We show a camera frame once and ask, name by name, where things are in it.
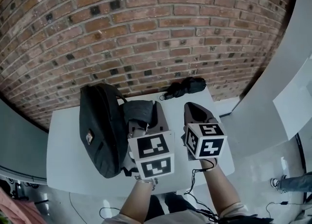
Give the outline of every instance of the person's leg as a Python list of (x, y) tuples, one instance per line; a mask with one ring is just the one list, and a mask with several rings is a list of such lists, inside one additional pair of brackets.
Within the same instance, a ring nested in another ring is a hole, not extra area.
[(173, 192), (166, 194), (165, 203), (168, 206), (170, 213), (181, 212), (187, 209), (195, 210), (195, 208), (186, 201), (182, 195), (176, 195)]
[(287, 192), (312, 192), (312, 173), (282, 179), (277, 181), (273, 187)]
[(165, 213), (160, 205), (159, 199), (157, 198), (157, 196), (152, 195), (151, 200), (150, 200), (150, 206), (149, 206), (145, 221), (148, 221), (150, 219), (153, 219), (155, 217), (158, 217), (164, 214)]

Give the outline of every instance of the bracelet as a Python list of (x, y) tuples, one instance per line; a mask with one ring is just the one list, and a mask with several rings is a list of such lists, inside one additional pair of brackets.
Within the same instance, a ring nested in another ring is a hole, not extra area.
[(150, 180), (150, 181), (145, 181), (145, 180), (142, 180), (140, 178), (140, 176), (135, 176), (135, 179), (139, 182), (142, 182), (142, 183), (149, 183), (149, 184), (152, 184), (153, 183), (153, 180)]

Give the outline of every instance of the floor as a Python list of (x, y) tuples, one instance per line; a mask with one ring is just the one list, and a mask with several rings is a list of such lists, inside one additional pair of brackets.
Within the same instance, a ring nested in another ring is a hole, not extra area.
[[(242, 202), (247, 205), (251, 214), (258, 214), (263, 218), (269, 217), (266, 205), (270, 202), (302, 203), (302, 193), (280, 194), (271, 188), (269, 183), (272, 177), (280, 178), (283, 174), (294, 177), (303, 173), (295, 140), (290, 140), (248, 158), (235, 159), (234, 163), (235, 173), (228, 178), (239, 192)], [(69, 196), (68, 192), (51, 189), (47, 186), (40, 186), (39, 189), (27, 187), (25, 193), (34, 201), (49, 199), (48, 204), (39, 206), (49, 224), (84, 224), (84, 221), (71, 206), (69, 197), (87, 224), (100, 224), (103, 221), (99, 215), (102, 207), (121, 208), (125, 201), (123, 198), (103, 199), (72, 193)], [(212, 206), (205, 185), (194, 188), (194, 194), (200, 201)], [(268, 210), (274, 218), (275, 224), (288, 224), (298, 215), (300, 206), (272, 204)], [(110, 217), (115, 214), (117, 214), (116, 210), (101, 210), (103, 217)]]

